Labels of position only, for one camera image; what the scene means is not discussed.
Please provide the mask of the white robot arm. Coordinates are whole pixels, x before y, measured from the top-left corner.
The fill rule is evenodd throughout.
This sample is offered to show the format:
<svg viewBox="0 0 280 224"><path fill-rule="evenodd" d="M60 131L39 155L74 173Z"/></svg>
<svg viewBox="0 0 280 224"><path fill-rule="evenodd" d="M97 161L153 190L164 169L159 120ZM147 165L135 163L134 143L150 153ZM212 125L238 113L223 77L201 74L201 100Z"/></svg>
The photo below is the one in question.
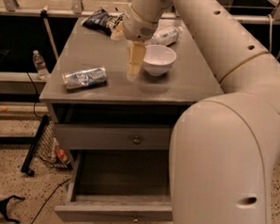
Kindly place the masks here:
<svg viewBox="0 0 280 224"><path fill-rule="evenodd" d="M280 64L216 0L132 0L122 32L149 40L179 12L222 94L191 105L170 139L174 224L271 224L280 158Z"/></svg>

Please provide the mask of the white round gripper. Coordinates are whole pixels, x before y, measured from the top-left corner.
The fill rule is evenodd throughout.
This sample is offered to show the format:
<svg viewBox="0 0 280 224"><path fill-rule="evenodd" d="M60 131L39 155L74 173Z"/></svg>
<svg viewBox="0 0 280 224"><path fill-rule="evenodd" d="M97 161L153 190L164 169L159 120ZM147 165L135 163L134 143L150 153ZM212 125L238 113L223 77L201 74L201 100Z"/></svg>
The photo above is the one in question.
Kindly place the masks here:
<svg viewBox="0 0 280 224"><path fill-rule="evenodd" d="M157 28L158 19L148 8L135 8L130 5L123 15L122 23L119 23L110 35L112 40L123 40L124 36L132 40L127 67L129 79L133 80L138 76L147 50L144 41L151 39Z"/></svg>

